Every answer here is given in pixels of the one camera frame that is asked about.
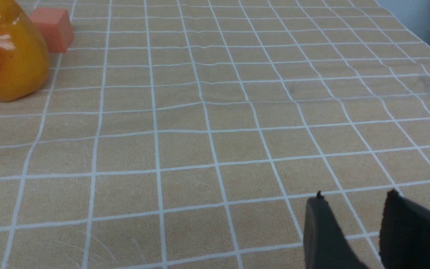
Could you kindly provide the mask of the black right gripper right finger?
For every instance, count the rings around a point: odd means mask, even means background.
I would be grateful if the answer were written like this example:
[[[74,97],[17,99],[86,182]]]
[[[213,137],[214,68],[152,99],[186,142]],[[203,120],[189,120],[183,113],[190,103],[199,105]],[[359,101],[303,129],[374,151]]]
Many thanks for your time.
[[[379,248],[386,269],[430,269],[430,210],[390,190],[384,203]]]

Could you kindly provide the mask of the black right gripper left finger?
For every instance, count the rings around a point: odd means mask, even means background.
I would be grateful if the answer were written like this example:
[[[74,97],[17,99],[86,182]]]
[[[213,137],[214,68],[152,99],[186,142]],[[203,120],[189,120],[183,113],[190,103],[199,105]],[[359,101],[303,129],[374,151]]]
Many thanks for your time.
[[[348,244],[321,191],[306,201],[303,249],[306,269],[367,269]]]

